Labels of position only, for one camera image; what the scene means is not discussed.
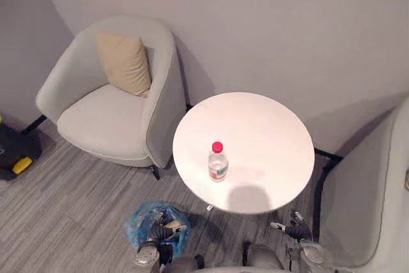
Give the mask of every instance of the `laminate flooring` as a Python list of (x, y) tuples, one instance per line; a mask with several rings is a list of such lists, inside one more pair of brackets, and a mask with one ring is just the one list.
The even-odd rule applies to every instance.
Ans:
[(43, 155), (14, 181), (0, 182), (0, 272), (136, 272), (123, 221), (149, 200), (185, 212), (193, 226), (185, 255), (202, 254), (207, 267), (240, 265), (242, 244), (250, 241), (271, 247), (288, 269), (287, 239), (269, 223), (288, 223), (296, 208), (312, 225), (314, 189), (327, 163), (316, 156), (307, 187), (285, 207), (238, 215), (207, 212), (174, 164), (156, 181), (149, 169), (106, 162), (72, 146), (49, 120), (31, 137), (40, 140)]

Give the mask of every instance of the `round table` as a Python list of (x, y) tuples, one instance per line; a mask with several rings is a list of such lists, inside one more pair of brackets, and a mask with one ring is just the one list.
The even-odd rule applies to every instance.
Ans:
[[(212, 144), (224, 146), (226, 178), (208, 174)], [(301, 120), (271, 98), (224, 93), (195, 105), (176, 129), (176, 168), (203, 201), (228, 212), (257, 214), (293, 200), (314, 167), (314, 146)]]

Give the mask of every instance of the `armchair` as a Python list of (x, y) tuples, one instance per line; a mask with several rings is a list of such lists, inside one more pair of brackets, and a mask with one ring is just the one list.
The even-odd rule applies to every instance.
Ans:
[[(109, 84), (96, 49), (97, 31), (142, 38), (152, 78), (147, 98)], [(172, 33), (140, 17), (115, 16), (91, 25), (62, 54), (36, 105), (67, 141), (86, 152), (126, 166), (164, 168), (186, 112)]]

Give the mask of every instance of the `blue plastic bag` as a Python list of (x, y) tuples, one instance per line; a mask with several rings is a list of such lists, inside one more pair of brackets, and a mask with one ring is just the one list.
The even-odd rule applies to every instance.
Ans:
[(162, 242), (173, 246), (173, 257), (180, 257), (189, 239), (192, 226), (183, 213), (161, 201), (144, 202), (138, 211), (124, 223), (124, 231), (128, 241), (138, 250), (139, 246), (147, 241), (153, 223), (160, 216), (163, 217), (163, 225), (178, 220), (187, 227), (185, 231)]

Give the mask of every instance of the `plastic water bottle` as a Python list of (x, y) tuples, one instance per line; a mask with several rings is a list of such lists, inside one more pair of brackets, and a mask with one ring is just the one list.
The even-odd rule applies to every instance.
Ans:
[(223, 144), (214, 142), (209, 154), (209, 175), (215, 182), (221, 182), (228, 171), (228, 160), (223, 152)]

